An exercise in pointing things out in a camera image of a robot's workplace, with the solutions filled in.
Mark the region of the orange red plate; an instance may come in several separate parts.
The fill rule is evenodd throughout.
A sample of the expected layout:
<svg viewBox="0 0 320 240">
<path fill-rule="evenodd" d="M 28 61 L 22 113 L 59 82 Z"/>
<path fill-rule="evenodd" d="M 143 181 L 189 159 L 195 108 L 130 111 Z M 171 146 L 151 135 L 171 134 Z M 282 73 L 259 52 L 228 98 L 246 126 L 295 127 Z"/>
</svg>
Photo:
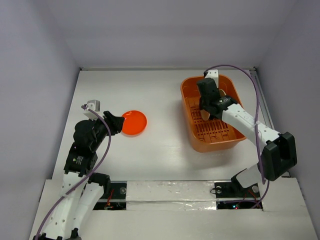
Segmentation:
<svg viewBox="0 0 320 240">
<path fill-rule="evenodd" d="M 147 127 L 146 115 L 138 110 L 130 110 L 122 114 L 124 118 L 122 133 L 133 137 L 141 134 Z"/>
</svg>

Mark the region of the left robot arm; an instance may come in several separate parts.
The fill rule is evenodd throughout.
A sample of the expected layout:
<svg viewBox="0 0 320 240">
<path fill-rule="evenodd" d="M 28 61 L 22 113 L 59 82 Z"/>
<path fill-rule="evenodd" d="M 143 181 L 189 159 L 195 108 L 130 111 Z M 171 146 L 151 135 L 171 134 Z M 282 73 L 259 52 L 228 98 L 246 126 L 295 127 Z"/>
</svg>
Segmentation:
<svg viewBox="0 0 320 240">
<path fill-rule="evenodd" d="M 80 240 L 96 203 L 111 192 L 110 176 L 97 172 L 103 162 L 97 150 L 105 138 L 122 131 L 125 119 L 109 111 L 99 115 L 87 108 L 85 113 L 88 119 L 74 127 L 59 199 L 42 220 L 35 240 Z"/>
</svg>

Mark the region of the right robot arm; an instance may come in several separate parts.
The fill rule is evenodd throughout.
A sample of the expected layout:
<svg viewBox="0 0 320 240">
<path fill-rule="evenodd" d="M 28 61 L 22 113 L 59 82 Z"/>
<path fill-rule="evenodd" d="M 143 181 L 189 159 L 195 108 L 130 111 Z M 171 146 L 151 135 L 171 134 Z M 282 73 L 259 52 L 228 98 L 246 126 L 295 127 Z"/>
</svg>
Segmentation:
<svg viewBox="0 0 320 240">
<path fill-rule="evenodd" d="M 257 164 L 234 175 L 230 185 L 219 188 L 221 192 L 242 196 L 251 186 L 264 180 L 273 182 L 297 164 L 296 142 L 291 133 L 269 128 L 251 116 L 234 98 L 221 96 L 214 79 L 204 78 L 196 85 L 202 118 L 223 121 L 256 146 Z"/>
</svg>

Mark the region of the cream floral plate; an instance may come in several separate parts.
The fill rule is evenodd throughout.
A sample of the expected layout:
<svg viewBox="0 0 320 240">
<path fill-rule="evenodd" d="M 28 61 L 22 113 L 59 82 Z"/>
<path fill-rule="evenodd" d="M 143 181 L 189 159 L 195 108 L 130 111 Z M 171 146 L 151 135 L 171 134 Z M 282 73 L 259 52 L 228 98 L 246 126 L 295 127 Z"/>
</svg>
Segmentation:
<svg viewBox="0 0 320 240">
<path fill-rule="evenodd" d="M 219 94 L 223 97 L 226 95 L 226 92 L 223 89 L 219 89 Z M 204 121 L 207 121 L 210 118 L 210 113 L 204 109 L 200 110 L 200 115 Z"/>
</svg>

